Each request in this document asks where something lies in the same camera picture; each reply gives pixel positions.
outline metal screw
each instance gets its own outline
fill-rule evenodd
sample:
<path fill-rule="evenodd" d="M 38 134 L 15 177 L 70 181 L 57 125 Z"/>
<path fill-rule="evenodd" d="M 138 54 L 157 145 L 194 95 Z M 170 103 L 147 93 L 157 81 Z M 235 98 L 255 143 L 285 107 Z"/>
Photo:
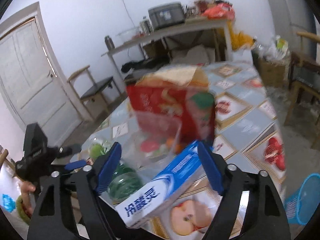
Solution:
<path fill-rule="evenodd" d="M 60 175 L 60 172 L 59 171 L 54 171 L 53 173 L 51 173 L 51 177 L 58 177 Z"/>
<path fill-rule="evenodd" d="M 237 169 L 237 166 L 235 166 L 234 164 L 229 164 L 227 167 L 230 171 L 235 171 Z"/>
<path fill-rule="evenodd" d="M 260 171 L 260 175 L 262 177 L 268 177 L 268 173 L 266 171 Z"/>
<path fill-rule="evenodd" d="M 92 170 L 92 166 L 91 165 L 86 165 L 82 168 L 84 171 L 91 171 Z"/>

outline pomegranate picture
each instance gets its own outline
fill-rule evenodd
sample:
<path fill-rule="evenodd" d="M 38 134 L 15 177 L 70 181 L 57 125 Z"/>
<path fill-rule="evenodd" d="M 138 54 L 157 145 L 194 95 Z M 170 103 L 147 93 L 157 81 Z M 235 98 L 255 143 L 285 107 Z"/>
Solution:
<path fill-rule="evenodd" d="M 180 236 L 208 227 L 213 217 L 209 208 L 196 200 L 186 200 L 171 209 L 172 230 Z"/>
<path fill-rule="evenodd" d="M 274 145 L 268 145 L 263 152 L 265 161 L 270 165 L 275 164 L 278 152 L 278 149 Z"/>
<path fill-rule="evenodd" d="M 271 137 L 268 140 L 268 146 L 264 150 L 264 159 L 270 165 L 275 164 L 279 170 L 285 170 L 282 145 L 279 143 L 279 140 L 276 137 Z"/>
<path fill-rule="evenodd" d="M 268 145 L 273 145 L 278 149 L 278 154 L 282 153 L 282 145 L 280 145 L 278 139 L 276 137 L 271 137 L 268 141 Z"/>
<path fill-rule="evenodd" d="M 278 155 L 276 160 L 276 166 L 281 171 L 285 170 L 284 157 L 282 154 Z"/>
<path fill-rule="evenodd" d="M 216 111 L 220 114 L 229 114 L 231 112 L 230 105 L 229 101 L 221 100 L 216 106 Z"/>

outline human hand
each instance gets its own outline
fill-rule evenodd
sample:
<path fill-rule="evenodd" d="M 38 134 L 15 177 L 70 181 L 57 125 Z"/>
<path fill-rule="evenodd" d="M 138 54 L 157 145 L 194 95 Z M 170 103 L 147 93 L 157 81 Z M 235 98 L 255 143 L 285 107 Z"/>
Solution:
<path fill-rule="evenodd" d="M 36 186 L 33 185 L 30 181 L 24 181 L 21 185 L 21 198 L 24 209 L 29 215 L 33 214 L 33 208 L 31 206 L 30 201 L 30 192 L 34 192 L 36 190 Z"/>

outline toothpaste box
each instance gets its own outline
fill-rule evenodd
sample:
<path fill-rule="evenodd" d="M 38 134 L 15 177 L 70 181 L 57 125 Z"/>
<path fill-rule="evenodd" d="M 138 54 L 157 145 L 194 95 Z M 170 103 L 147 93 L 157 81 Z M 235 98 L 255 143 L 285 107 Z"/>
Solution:
<path fill-rule="evenodd" d="M 130 228 L 139 228 L 171 205 L 203 172 L 198 157 L 198 141 L 188 145 L 150 182 L 116 206 Z"/>

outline black chair seat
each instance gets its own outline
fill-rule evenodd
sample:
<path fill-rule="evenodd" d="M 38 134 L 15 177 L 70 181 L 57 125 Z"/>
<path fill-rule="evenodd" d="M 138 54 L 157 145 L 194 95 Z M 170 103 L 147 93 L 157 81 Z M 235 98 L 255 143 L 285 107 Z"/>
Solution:
<path fill-rule="evenodd" d="M 102 92 L 106 87 L 111 87 L 111 82 L 113 81 L 113 76 L 107 77 L 98 83 L 94 84 L 91 88 L 88 89 L 87 92 L 85 92 L 80 99 L 85 100 L 86 98 L 90 98 L 92 96 L 95 96 L 96 94 Z"/>

